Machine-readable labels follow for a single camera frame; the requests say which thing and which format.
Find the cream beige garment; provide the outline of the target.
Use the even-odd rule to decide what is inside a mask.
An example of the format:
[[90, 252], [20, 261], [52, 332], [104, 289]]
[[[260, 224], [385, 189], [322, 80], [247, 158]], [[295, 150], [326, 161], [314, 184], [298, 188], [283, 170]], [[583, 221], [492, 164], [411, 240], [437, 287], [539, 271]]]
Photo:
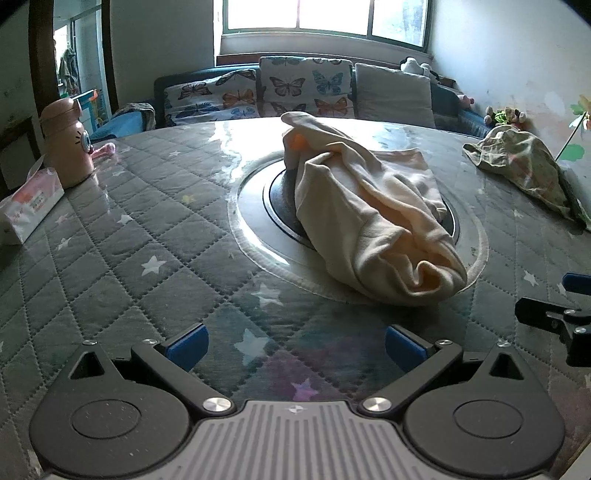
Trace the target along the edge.
[[297, 220], [329, 275], [375, 300], [428, 305], [468, 283], [447, 208], [417, 149], [374, 152], [304, 112], [288, 112], [284, 165]]

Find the green floral garment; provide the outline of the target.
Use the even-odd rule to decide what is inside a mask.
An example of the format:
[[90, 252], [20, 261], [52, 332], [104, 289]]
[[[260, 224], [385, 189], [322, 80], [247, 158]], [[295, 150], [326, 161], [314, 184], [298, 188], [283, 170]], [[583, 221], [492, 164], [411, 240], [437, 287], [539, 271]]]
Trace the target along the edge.
[[590, 230], [590, 216], [564, 170], [536, 135], [510, 125], [499, 125], [484, 139], [466, 143], [462, 149], [477, 168], [502, 176], [523, 193]]

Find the paper pinwheel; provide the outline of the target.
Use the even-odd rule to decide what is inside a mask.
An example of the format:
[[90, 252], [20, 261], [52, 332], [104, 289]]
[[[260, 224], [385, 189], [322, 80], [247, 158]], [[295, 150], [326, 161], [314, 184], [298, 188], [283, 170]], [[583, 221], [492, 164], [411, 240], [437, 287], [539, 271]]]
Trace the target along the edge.
[[575, 137], [583, 136], [590, 130], [590, 100], [580, 95], [578, 101], [570, 105], [570, 109], [574, 118], [569, 124], [570, 134], [555, 157], [557, 161], [576, 162], [585, 156], [582, 141], [575, 140]]

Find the colourful plush toy pile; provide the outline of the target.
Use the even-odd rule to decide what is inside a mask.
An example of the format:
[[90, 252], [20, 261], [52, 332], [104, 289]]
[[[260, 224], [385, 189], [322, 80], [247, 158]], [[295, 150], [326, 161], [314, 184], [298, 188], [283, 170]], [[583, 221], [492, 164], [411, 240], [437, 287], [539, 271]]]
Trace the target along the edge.
[[492, 106], [488, 106], [483, 118], [484, 124], [489, 128], [494, 128], [499, 125], [510, 125], [521, 129], [527, 122], [527, 114], [525, 111], [520, 111], [517, 108], [505, 107], [504, 109], [495, 110]]

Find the blue sofa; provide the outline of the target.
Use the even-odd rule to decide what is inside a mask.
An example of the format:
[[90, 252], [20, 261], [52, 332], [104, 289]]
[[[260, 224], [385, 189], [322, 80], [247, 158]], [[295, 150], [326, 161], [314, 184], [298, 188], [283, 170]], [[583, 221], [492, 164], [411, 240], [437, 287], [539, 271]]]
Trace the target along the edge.
[[[166, 87], [187, 83], [194, 80], [204, 80], [221, 76], [239, 69], [256, 70], [256, 83], [260, 84], [259, 66], [256, 64], [222, 65], [201, 69], [193, 72], [159, 77], [154, 81], [154, 98], [147, 104], [154, 109], [156, 128], [167, 127], [164, 125], [164, 95]], [[477, 138], [484, 138], [490, 128], [484, 124], [483, 117], [468, 107], [463, 106], [463, 99], [457, 93], [440, 84], [431, 84], [432, 107], [436, 128], [455, 133], [461, 133]], [[110, 121], [98, 127], [91, 135], [90, 140], [99, 142], [107, 139], [125, 137], [147, 130], [147, 123], [140, 113], [130, 112], [129, 119], [118, 120], [115, 116]]]

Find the pink tissue pack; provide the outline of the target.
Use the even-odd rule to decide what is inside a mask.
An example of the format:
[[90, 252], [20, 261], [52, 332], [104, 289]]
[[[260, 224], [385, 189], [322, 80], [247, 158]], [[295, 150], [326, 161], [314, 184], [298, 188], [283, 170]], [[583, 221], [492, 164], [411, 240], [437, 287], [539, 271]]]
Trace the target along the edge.
[[1, 201], [1, 244], [23, 245], [64, 195], [56, 171], [43, 167], [41, 156], [25, 183]]

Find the pink cartoon water bottle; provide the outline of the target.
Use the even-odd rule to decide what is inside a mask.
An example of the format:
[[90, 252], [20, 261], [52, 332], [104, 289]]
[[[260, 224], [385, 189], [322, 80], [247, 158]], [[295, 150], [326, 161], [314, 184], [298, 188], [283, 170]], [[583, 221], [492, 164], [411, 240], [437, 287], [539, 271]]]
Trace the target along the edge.
[[45, 107], [40, 117], [45, 165], [56, 171], [64, 189], [83, 182], [94, 170], [93, 146], [80, 116], [79, 101], [63, 98]]

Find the small pink toy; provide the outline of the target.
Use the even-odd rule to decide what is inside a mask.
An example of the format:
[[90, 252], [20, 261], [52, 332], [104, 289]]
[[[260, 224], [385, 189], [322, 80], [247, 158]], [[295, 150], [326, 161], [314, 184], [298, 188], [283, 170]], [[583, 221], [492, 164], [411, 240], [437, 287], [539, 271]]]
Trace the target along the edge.
[[107, 142], [106, 144], [96, 148], [91, 153], [91, 158], [93, 160], [97, 160], [103, 157], [109, 157], [114, 155], [116, 152], [116, 145], [112, 142]]

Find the plain grey cushion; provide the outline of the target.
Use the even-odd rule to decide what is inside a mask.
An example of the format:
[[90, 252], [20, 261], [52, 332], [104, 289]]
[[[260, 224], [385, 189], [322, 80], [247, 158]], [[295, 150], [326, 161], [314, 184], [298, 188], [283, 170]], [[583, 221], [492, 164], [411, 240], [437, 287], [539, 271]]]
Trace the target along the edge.
[[356, 63], [355, 75], [360, 119], [436, 127], [428, 78], [363, 63]]

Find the white plush toy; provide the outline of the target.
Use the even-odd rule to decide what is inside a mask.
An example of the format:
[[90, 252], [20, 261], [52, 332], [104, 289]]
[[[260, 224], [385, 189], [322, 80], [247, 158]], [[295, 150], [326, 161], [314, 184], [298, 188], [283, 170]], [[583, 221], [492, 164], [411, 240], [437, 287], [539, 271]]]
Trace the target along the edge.
[[428, 63], [420, 64], [416, 58], [411, 56], [406, 57], [402, 61], [400, 69], [406, 73], [425, 76], [434, 83], [437, 83], [440, 79], [439, 74], [434, 72]]

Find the window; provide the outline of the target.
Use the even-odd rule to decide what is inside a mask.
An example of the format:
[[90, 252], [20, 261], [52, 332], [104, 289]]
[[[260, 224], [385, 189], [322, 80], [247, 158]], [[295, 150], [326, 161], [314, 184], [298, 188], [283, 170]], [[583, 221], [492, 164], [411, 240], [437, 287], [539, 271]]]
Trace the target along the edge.
[[429, 1], [224, 1], [225, 33], [310, 32], [344, 35], [415, 50], [427, 48]]

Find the upright butterfly pillow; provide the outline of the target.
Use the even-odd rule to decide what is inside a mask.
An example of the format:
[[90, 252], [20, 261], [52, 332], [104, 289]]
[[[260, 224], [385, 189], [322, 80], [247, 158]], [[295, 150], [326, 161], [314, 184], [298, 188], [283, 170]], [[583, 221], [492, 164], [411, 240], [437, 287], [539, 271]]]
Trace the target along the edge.
[[264, 56], [259, 59], [263, 117], [290, 111], [354, 118], [353, 63], [346, 59]]

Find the left butterfly pillow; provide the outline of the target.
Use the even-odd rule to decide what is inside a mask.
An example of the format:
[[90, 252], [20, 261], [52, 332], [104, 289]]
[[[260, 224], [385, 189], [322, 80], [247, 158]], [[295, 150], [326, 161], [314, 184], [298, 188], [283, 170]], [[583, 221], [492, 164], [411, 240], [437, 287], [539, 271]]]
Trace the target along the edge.
[[164, 125], [259, 118], [256, 88], [254, 69], [166, 87]]

